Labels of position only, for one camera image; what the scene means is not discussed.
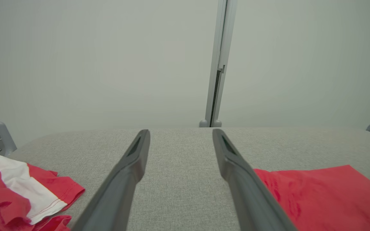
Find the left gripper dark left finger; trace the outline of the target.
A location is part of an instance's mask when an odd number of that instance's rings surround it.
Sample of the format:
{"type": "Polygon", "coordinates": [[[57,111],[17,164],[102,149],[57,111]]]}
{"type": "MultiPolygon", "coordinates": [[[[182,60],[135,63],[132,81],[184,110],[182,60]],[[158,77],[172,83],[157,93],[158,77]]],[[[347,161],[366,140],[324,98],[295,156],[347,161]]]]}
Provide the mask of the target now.
{"type": "Polygon", "coordinates": [[[141,130],[72,227],[73,231],[125,231],[136,185],[145,174],[150,131],[141,130]]]}

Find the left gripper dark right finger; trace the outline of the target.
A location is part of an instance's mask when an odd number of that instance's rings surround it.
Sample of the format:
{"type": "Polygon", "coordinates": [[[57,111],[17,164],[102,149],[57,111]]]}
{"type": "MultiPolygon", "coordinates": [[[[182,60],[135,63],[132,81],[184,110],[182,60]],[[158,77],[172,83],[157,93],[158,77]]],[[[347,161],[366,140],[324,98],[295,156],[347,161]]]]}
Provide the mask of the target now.
{"type": "Polygon", "coordinates": [[[212,131],[221,176],[228,183],[242,231],[296,231],[297,228],[221,129],[212,131]]]}

